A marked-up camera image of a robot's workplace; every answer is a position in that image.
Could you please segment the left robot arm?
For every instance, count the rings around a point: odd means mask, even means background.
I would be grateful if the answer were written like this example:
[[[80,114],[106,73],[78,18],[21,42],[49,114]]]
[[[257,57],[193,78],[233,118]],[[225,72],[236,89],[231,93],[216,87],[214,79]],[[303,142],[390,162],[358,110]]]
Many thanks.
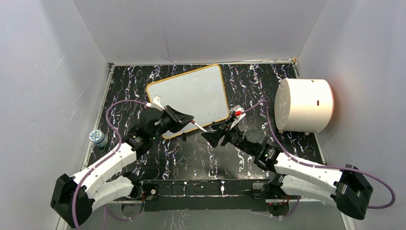
[[[51,208],[72,228],[83,224],[99,207],[121,197],[142,199],[143,182],[126,172],[111,178],[125,166],[135,162],[152,147],[154,139],[166,132],[177,133],[193,121],[192,115],[170,106],[148,108],[119,145],[86,169],[69,176],[61,175],[52,194]]]

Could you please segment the white marker pen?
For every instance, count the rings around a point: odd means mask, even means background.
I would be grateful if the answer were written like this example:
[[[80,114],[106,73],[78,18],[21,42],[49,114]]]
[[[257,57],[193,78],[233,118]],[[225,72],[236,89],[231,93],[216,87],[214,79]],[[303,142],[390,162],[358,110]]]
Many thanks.
[[[198,127],[201,131],[206,132],[207,130],[204,129],[202,126],[200,126],[198,123],[194,122],[193,123],[196,127]]]

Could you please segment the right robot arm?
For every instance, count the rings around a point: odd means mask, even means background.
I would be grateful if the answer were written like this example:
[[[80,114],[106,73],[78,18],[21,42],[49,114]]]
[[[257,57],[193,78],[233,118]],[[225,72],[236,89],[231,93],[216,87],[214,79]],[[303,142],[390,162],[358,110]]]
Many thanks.
[[[358,220],[365,218],[373,187],[358,169],[347,164],[341,169],[289,157],[268,143],[259,128],[241,131],[237,126],[220,124],[216,130],[203,132],[202,137],[212,147],[231,144],[254,157],[254,163],[265,171],[275,173],[270,194],[275,198],[304,196],[335,205],[343,214]]]

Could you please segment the yellow framed whiteboard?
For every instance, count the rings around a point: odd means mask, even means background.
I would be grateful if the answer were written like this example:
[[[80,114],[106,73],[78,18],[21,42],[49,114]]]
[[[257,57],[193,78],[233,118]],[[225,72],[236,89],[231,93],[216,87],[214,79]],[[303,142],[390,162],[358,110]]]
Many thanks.
[[[202,127],[223,121],[230,114],[225,82],[217,64],[150,83],[146,92],[151,101],[159,96],[163,106],[194,116]]]

